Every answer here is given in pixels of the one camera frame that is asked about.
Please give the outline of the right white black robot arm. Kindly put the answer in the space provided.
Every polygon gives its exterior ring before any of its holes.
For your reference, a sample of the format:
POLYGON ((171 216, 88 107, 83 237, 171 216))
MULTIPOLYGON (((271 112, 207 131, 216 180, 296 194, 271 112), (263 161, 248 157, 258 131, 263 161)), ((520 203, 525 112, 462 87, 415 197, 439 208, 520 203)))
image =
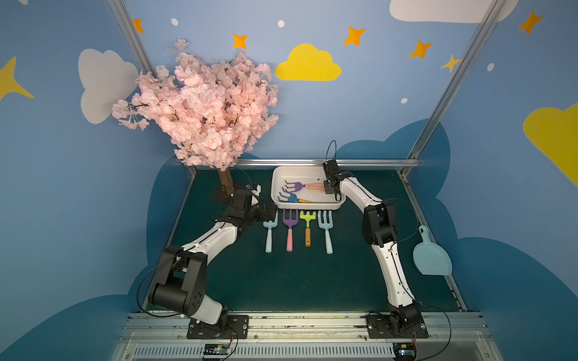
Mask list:
POLYGON ((361 233, 376 254, 387 288, 390 323, 396 333, 422 323, 418 302, 410 291, 399 257, 395 207, 367 190, 350 172, 343 171, 335 159, 322 164, 325 192, 351 200, 363 213, 361 233))

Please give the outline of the light blue fork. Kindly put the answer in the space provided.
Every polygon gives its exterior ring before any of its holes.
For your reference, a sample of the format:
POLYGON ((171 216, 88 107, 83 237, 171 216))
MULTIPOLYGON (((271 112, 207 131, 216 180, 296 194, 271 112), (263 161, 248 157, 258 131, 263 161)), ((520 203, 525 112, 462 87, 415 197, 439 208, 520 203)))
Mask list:
POLYGON ((265 252, 267 254, 271 254, 272 253, 272 230, 278 226, 278 212, 275 213, 275 217, 272 221, 263 221, 263 226, 267 229, 265 252))
POLYGON ((332 211, 318 211, 317 220, 319 227, 325 232, 326 253, 331 255, 334 253, 330 234, 330 230, 334 227, 332 211))

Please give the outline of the white plastic storage box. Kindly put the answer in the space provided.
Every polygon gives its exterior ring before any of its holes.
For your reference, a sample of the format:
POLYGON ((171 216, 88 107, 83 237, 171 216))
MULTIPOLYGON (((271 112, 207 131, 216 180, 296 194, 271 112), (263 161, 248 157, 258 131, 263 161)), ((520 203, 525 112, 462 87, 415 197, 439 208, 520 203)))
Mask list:
POLYGON ((345 203, 345 196, 326 194, 320 190, 301 190, 295 193, 300 199, 312 201, 312 203, 281 204, 276 201, 277 195, 282 190, 284 183, 301 182, 304 184, 324 183, 325 172, 321 166, 280 166, 272 173, 271 198, 281 209, 296 209, 304 211, 337 210, 345 203))

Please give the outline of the lime fork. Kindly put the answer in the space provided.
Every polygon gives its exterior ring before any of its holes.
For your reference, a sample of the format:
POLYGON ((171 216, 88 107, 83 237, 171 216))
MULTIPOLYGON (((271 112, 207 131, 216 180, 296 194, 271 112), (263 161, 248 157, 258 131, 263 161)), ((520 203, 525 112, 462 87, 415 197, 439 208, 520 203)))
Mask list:
POLYGON ((312 244, 312 234, 311 234, 311 227, 310 223, 317 218, 317 214, 315 211, 301 211, 300 212, 300 219, 305 221, 306 223, 306 230, 305 230, 305 246, 309 248, 312 244))

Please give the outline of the purple fork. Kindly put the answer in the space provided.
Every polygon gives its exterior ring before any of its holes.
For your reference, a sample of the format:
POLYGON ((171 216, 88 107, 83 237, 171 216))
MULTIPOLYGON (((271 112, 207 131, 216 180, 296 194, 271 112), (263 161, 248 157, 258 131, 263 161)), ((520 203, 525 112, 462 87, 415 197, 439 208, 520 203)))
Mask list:
POLYGON ((284 209, 282 222, 287 227, 286 251, 292 252, 294 247, 293 228, 299 222, 298 210, 284 209))

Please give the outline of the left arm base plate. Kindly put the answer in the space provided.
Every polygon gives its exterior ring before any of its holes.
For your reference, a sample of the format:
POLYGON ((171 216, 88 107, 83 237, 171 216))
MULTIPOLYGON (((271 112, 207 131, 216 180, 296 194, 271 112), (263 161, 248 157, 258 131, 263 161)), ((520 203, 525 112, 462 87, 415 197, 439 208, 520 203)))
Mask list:
POLYGON ((187 339, 231 338, 247 339, 249 316, 244 314, 225 314, 216 324, 192 319, 188 326, 187 339))

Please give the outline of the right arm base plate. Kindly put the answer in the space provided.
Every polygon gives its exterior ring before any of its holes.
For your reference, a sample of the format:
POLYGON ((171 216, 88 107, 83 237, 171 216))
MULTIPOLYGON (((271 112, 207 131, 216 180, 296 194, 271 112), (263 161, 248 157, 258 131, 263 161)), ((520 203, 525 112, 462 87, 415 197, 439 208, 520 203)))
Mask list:
POLYGON ((365 316, 370 339, 417 338, 426 339, 430 335, 422 319, 418 323, 401 325, 390 314, 370 312, 365 316))

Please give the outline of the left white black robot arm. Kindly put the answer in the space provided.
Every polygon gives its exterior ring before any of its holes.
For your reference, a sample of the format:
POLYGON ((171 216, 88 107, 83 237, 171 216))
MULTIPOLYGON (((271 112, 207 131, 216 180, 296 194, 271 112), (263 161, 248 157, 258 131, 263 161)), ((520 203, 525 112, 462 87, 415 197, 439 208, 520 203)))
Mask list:
POLYGON ((206 295, 208 266, 251 224, 273 221, 277 211, 276 205, 261 202, 253 191, 236 191, 227 210, 209 231, 186 245, 165 249, 154 268, 148 302, 221 332, 227 310, 206 295))

